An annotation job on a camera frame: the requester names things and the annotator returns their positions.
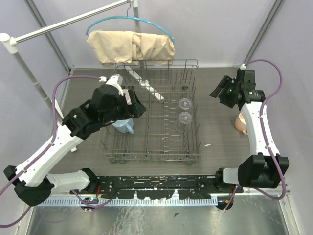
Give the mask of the blue ceramic mug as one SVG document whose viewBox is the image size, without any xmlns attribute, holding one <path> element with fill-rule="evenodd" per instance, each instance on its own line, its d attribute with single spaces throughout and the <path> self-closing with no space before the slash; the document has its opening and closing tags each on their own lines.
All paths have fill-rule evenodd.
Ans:
<svg viewBox="0 0 313 235">
<path fill-rule="evenodd" d="M 132 118 L 117 120 L 112 126 L 121 133 L 134 134 L 134 121 Z"/>
</svg>

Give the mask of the lilac ceramic mug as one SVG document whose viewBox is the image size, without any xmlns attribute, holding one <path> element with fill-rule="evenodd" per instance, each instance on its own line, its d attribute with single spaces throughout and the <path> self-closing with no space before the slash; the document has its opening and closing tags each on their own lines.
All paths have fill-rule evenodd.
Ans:
<svg viewBox="0 0 313 235">
<path fill-rule="evenodd" d="M 131 101 L 131 98 L 130 98 L 130 95 L 129 95 L 129 90 L 123 89 L 123 94 L 124 94 L 124 97 L 126 99 L 127 104 L 128 105 L 132 105 L 132 101 Z"/>
</svg>

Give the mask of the pink ceramic mug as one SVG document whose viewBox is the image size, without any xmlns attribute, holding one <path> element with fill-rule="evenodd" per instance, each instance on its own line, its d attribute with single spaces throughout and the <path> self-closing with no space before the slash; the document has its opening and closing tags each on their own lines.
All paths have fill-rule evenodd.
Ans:
<svg viewBox="0 0 313 235">
<path fill-rule="evenodd" d="M 245 119 L 244 119 L 242 113 L 239 113 L 239 115 L 236 117 L 234 125 L 235 125 L 235 128 L 238 131 L 240 131 L 243 134 L 247 135 L 246 122 L 245 122 Z"/>
</svg>

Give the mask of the clear faceted glass cup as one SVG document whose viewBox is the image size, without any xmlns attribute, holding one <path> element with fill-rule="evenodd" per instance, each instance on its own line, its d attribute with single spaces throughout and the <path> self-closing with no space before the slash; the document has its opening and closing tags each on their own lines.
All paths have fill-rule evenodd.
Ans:
<svg viewBox="0 0 313 235">
<path fill-rule="evenodd" d="M 178 102 L 178 110 L 180 112 L 190 112 L 193 108 L 193 102 L 192 100 L 188 99 L 188 98 L 182 98 L 179 102 Z"/>
</svg>

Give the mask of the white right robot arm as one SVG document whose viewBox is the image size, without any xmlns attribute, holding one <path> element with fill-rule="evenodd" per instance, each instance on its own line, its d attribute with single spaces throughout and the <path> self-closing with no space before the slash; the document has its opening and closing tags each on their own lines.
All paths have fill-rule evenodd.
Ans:
<svg viewBox="0 0 313 235">
<path fill-rule="evenodd" d="M 216 172 L 215 189 L 225 193 L 232 185 L 277 188 L 289 168 L 289 160 L 280 155 L 271 136 L 266 96 L 256 89 L 255 71 L 237 69 L 235 78 L 224 76 L 210 96 L 229 108 L 238 106 L 250 146 L 250 156 L 238 168 L 220 168 Z"/>
</svg>

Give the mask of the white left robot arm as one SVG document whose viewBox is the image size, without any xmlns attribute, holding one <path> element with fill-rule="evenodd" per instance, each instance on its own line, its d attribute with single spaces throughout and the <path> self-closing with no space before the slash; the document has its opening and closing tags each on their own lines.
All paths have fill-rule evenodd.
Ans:
<svg viewBox="0 0 313 235">
<path fill-rule="evenodd" d="M 4 174 L 14 185 L 17 196 L 31 207 L 53 194 L 71 190 L 92 194 L 99 180 L 91 169 L 65 174 L 50 174 L 50 170 L 91 134 L 118 120 L 141 117 L 145 111 L 134 90 L 123 92 L 117 84 L 101 85 L 91 99 L 72 109 L 60 125 L 55 125 L 52 137 L 35 154 L 18 166 L 8 166 Z"/>
</svg>

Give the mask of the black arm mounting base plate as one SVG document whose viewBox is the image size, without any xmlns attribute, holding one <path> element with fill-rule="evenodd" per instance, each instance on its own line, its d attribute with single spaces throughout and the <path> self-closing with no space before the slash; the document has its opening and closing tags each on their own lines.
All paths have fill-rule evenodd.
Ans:
<svg viewBox="0 0 313 235">
<path fill-rule="evenodd" d="M 212 194 L 231 194 L 235 186 L 219 182 L 213 175 L 100 176 L 92 191 L 77 190 L 79 195 L 100 194 L 103 199 L 209 199 Z"/>
</svg>

